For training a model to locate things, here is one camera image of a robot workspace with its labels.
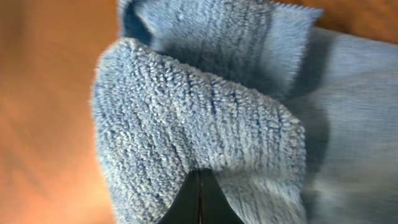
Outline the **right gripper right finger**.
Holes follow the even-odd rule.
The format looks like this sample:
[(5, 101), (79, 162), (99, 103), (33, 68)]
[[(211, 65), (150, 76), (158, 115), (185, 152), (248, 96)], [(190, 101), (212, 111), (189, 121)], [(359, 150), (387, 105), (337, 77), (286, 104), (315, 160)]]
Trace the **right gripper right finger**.
[(244, 224), (231, 208), (210, 169), (200, 171), (200, 221), (202, 224)]

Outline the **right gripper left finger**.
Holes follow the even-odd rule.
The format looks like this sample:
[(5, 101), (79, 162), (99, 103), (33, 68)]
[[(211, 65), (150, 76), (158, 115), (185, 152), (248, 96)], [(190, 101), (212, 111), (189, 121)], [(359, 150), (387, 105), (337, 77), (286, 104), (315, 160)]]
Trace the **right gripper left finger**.
[(191, 171), (185, 178), (167, 213), (158, 224), (200, 223), (200, 172)]

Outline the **blue microfibre cloth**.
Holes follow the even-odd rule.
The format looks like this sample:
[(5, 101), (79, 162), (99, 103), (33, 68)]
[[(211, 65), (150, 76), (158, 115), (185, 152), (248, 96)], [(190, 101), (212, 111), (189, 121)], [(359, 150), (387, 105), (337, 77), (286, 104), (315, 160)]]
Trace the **blue microfibre cloth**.
[(397, 222), (396, 45), (271, 1), (118, 12), (91, 100), (117, 223), (158, 223), (202, 169), (244, 223)]

